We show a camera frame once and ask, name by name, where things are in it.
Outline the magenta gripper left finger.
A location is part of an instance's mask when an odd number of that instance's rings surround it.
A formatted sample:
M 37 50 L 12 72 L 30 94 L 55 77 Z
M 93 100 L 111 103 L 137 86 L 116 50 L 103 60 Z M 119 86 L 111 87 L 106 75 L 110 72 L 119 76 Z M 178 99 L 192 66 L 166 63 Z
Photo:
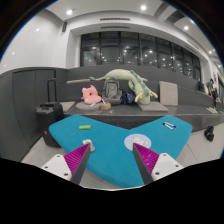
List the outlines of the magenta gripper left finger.
M 80 183 L 90 154 L 90 144 L 85 144 L 64 156 L 65 161 L 72 173 L 72 183 Z

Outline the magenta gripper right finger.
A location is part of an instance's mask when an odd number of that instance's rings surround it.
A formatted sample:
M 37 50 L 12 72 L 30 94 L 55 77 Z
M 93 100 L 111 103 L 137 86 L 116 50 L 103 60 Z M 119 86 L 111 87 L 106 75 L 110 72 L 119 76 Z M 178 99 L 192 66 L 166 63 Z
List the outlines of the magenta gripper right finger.
M 152 183 L 152 171 L 157 163 L 159 155 L 137 143 L 133 144 L 133 155 L 145 185 Z

